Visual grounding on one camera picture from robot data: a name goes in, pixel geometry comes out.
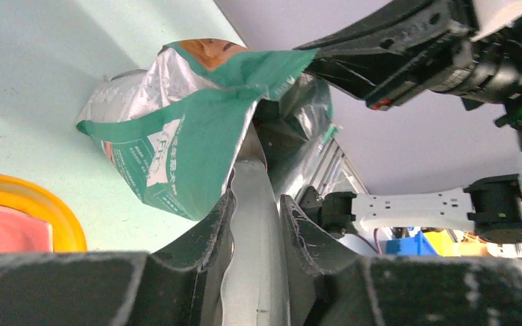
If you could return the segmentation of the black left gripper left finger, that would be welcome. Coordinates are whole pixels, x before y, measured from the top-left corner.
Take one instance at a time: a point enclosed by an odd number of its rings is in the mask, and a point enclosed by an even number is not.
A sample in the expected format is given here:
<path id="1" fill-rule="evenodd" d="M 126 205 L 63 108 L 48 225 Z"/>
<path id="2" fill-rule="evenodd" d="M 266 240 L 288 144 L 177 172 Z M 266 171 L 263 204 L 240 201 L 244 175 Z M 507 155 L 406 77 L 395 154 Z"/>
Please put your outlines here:
<path id="1" fill-rule="evenodd" d="M 0 254 L 0 325 L 220 325 L 234 210 L 226 192 L 154 253 Z"/>

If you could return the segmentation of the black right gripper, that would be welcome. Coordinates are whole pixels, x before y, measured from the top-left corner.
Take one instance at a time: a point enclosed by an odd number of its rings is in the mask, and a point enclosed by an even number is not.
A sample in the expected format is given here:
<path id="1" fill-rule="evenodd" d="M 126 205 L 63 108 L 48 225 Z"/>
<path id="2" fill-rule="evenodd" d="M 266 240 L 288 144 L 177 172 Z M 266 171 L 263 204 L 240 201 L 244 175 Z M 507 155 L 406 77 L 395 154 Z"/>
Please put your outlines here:
<path id="1" fill-rule="evenodd" d="M 470 1 L 391 1 L 298 49 L 317 52 L 306 73 L 387 111 L 445 79 L 475 31 Z"/>

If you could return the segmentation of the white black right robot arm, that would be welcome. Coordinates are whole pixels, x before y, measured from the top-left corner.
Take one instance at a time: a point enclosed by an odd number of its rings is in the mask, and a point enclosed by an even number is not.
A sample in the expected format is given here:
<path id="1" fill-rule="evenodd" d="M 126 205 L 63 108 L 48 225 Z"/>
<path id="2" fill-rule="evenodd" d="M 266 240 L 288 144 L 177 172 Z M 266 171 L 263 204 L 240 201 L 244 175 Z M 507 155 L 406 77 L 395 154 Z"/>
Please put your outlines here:
<path id="1" fill-rule="evenodd" d="M 307 68 L 382 223 L 522 242 L 522 1 L 318 1 Z"/>

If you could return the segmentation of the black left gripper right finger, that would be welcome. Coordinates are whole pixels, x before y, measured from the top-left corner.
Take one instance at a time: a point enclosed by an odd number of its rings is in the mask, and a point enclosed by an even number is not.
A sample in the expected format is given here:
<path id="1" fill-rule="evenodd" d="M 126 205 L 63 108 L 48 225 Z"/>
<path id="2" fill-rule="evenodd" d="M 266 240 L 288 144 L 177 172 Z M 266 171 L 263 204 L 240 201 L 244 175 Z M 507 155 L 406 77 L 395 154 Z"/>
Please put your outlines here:
<path id="1" fill-rule="evenodd" d="M 522 325 L 522 263 L 360 255 L 280 199 L 293 325 Z"/>

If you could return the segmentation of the clear plastic food scoop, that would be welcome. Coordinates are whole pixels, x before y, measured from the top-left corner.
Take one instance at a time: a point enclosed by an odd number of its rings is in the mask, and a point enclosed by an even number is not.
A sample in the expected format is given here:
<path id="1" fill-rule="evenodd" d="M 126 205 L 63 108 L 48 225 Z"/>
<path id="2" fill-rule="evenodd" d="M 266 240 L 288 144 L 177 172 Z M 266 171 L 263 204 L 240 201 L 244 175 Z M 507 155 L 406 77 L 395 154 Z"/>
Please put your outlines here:
<path id="1" fill-rule="evenodd" d="M 289 325 L 285 245 L 276 196 L 254 126 L 233 166 L 232 257 L 222 280 L 223 325 Z"/>

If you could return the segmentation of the green white pet food bag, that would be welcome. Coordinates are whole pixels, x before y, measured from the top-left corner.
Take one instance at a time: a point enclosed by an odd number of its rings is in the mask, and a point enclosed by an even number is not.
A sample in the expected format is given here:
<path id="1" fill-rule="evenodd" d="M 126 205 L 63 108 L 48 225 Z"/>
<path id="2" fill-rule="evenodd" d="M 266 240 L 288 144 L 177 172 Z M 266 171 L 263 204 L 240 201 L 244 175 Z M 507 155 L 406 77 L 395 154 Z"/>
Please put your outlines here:
<path id="1" fill-rule="evenodd" d="M 281 183 L 333 128 L 316 50 L 257 52 L 222 39 L 165 45 L 149 69 L 100 84 L 76 128 L 142 203 L 201 220 L 237 160 L 259 157 Z"/>

